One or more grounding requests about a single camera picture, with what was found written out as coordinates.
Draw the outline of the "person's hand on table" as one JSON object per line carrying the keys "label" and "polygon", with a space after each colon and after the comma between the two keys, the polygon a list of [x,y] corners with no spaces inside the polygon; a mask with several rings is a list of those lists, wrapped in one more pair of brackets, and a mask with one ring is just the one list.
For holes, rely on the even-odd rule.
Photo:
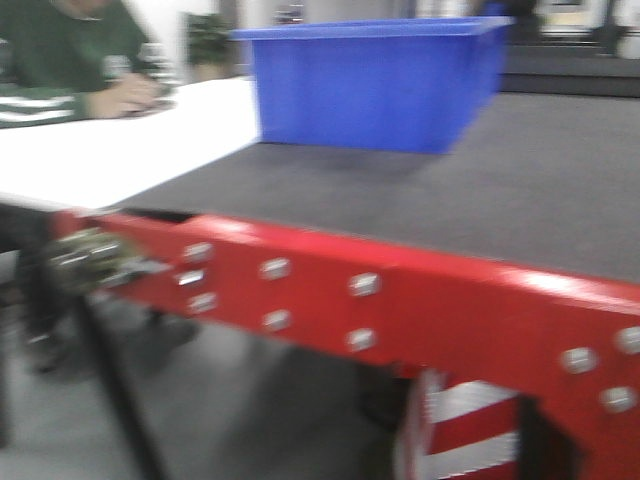
{"label": "person's hand on table", "polygon": [[131,73],[104,90],[88,93],[86,111],[90,119],[116,119],[153,109],[164,87],[149,77]]}

